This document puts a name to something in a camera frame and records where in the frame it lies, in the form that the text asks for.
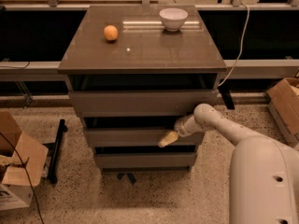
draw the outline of speckled floor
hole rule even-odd
[[[266,105],[237,105],[234,111],[223,105],[216,108],[227,118],[284,142]],[[45,223],[229,223],[234,147],[216,131],[206,133],[190,172],[135,173],[132,185],[126,176],[119,180],[116,174],[100,173],[72,107],[33,104],[9,110],[21,128],[41,143],[52,142],[59,119],[66,120],[58,183],[54,187],[43,179],[36,188]],[[0,223],[40,223],[36,202],[29,208],[1,211]]]

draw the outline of black cable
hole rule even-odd
[[[16,148],[10,143],[10,141],[9,141],[3,134],[2,134],[2,132],[0,132],[0,135],[1,135],[1,136],[2,136],[2,137],[9,143],[9,145],[10,145],[10,146],[13,148],[13,150],[16,152],[16,154],[18,155],[18,157],[19,157],[19,159],[20,159],[20,161],[21,161],[21,165],[22,165],[22,167],[25,169],[25,172],[26,172],[27,177],[28,177],[28,181],[29,181],[29,183],[30,183],[31,190],[32,190],[32,192],[34,193],[34,197],[35,197],[35,200],[36,200],[37,212],[38,212],[38,214],[39,214],[41,223],[44,224],[45,222],[44,222],[44,219],[43,219],[43,217],[41,216],[41,213],[40,213],[40,208],[39,208],[39,204],[38,204],[38,201],[37,201],[36,192],[35,192],[34,187],[32,186],[32,182],[31,182],[30,176],[29,176],[29,174],[28,174],[27,168],[26,168],[26,166],[25,166],[25,163],[22,161],[21,156],[20,156],[19,152],[17,151],[17,149],[16,149]]]
[[[0,68],[12,68],[12,69],[26,69],[28,67],[28,65],[30,64],[30,62],[28,62],[28,64],[26,64],[23,67],[18,67],[18,66],[10,66],[10,65],[0,65]]]

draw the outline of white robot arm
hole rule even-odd
[[[298,224],[297,150],[226,119],[206,104],[179,119],[159,146],[209,129],[216,129],[235,146],[230,169],[230,224]]]

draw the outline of gray drawer cabinet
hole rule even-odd
[[[164,7],[90,7],[60,64],[103,172],[189,170],[196,161],[203,133],[158,142],[198,104],[216,103],[226,66],[194,7],[181,7],[189,19],[177,33],[159,23]],[[103,38],[105,24],[117,26],[116,42]]]

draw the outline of black metal frame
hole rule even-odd
[[[63,134],[65,132],[67,132],[65,120],[60,119],[55,142],[44,144],[44,146],[46,146],[49,149],[48,157],[50,157],[50,167],[49,167],[47,179],[52,184],[57,183],[56,164],[57,164],[59,149],[60,149],[62,139],[63,139]]]

